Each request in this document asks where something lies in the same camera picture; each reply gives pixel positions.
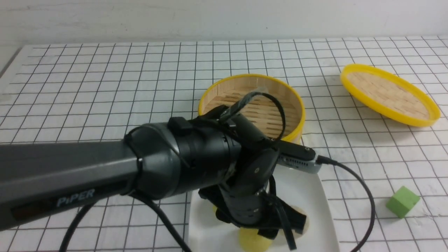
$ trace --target yellow rim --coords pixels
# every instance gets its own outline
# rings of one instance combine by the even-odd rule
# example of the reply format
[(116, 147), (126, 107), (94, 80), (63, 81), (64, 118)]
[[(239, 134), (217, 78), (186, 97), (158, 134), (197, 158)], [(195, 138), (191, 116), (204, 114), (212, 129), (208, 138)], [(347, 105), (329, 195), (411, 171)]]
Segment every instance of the yellow rim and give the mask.
[[(404, 88), (423, 103), (423, 105), (429, 112), (429, 119), (423, 120), (401, 114), (368, 97), (347, 79), (347, 75), (352, 72), (365, 72), (374, 74)], [(349, 93), (356, 97), (359, 101), (364, 103), (367, 107), (395, 121), (416, 127), (428, 127), (433, 125), (440, 118), (439, 107), (430, 97), (428, 97), (416, 86), (389, 72), (368, 65), (350, 64), (347, 65), (342, 71), (340, 80), (344, 87), (349, 91)]]
[(305, 107), (304, 107), (304, 105), (303, 105), (303, 101), (302, 101), (302, 99), (300, 98), (299, 94), (298, 94), (292, 87), (290, 87), (288, 84), (286, 84), (286, 83), (284, 83), (284, 82), (282, 82), (282, 81), (280, 81), (280, 80), (278, 80), (278, 79), (276, 79), (276, 78), (272, 78), (272, 77), (269, 77), (269, 76), (266, 76), (266, 75), (261, 75), (261, 74), (240, 74), (240, 75), (230, 76), (230, 77), (224, 78), (224, 79), (222, 79), (222, 80), (220, 80), (220, 81), (217, 81), (215, 84), (211, 85), (211, 86), (205, 91), (205, 93), (202, 95), (201, 100), (199, 101), (199, 109), (198, 109), (198, 113), (199, 113), (199, 115), (202, 115), (202, 114), (203, 114), (203, 111), (202, 111), (202, 103), (204, 102), (204, 98), (206, 97), (206, 95), (208, 94), (208, 92), (210, 92), (210, 90), (212, 90), (215, 86), (218, 86), (218, 85), (221, 84), (222, 82), (228, 81), (228, 80), (233, 79), (233, 78), (241, 78), (241, 77), (260, 77), (260, 78), (267, 78), (267, 79), (270, 79), (270, 80), (272, 80), (272, 81), (277, 82), (278, 84), (281, 84), (281, 85), (287, 87), (287, 88), (288, 88), (288, 89), (295, 95), (295, 97), (299, 100), (299, 103), (300, 103), (302, 117), (300, 118), (300, 122), (299, 122), (299, 124), (297, 125), (297, 127), (296, 127), (290, 134), (288, 134), (287, 136), (285, 136), (284, 138), (282, 138), (283, 141), (288, 141), (288, 142), (294, 140), (294, 138), (295, 138), (296, 136), (298, 136), (298, 135), (301, 133), (302, 128), (303, 128), (303, 125), (305, 124)]

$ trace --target white tray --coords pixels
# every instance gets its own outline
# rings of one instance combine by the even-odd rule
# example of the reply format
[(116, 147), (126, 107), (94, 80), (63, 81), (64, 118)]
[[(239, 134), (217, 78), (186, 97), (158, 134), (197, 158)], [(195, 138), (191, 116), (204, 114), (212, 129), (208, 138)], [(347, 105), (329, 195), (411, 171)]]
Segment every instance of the white tray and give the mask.
[[(296, 239), (300, 252), (339, 252), (333, 219), (318, 175), (277, 166), (274, 172), (277, 195), (291, 206), (303, 209), (310, 218), (304, 236)], [(189, 220), (189, 246), (194, 252), (244, 252), (238, 229), (218, 221), (212, 204), (193, 192)], [(289, 252), (283, 235), (278, 235), (267, 252)]]

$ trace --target green foam block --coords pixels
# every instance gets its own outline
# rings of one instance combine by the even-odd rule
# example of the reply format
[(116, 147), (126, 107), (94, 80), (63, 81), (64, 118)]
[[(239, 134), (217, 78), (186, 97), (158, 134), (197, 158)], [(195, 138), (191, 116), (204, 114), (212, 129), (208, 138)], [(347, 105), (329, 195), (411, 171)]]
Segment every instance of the green foam block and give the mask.
[(419, 196), (415, 195), (415, 193), (405, 186), (402, 186), (386, 203), (386, 207), (402, 219), (419, 200)]

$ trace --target grid paper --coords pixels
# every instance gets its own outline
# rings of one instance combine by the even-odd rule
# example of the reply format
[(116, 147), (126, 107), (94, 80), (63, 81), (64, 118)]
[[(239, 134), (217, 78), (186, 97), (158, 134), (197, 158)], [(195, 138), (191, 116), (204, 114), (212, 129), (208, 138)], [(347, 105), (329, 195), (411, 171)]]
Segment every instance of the grid paper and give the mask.
[[(267, 74), (302, 97), (302, 141), (345, 163), (366, 181), (377, 219), (363, 252), (448, 251), (448, 36), (290, 39), (182, 43), (89, 43), (32, 46), (0, 102), (0, 143), (122, 139), (146, 122), (198, 115), (214, 82)], [(339, 81), (351, 63), (373, 65), (413, 83), (439, 105), (432, 127), (385, 118)], [(336, 168), (319, 173), (342, 252), (365, 233), (369, 202), (358, 181)], [(404, 220), (385, 208), (401, 186), (422, 200)], [(190, 196), (160, 202), (188, 237)], [(55, 251), (76, 209), (0, 232), (0, 252)], [(180, 252), (141, 202), (100, 201), (75, 232), (70, 251)]]

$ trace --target white wall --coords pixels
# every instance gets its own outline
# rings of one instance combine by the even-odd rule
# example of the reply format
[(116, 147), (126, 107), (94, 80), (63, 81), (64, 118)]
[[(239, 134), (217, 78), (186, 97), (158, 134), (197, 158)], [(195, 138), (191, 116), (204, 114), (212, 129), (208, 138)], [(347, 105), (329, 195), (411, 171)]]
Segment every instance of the white wall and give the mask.
[(1, 0), (0, 44), (448, 34), (448, 0)]

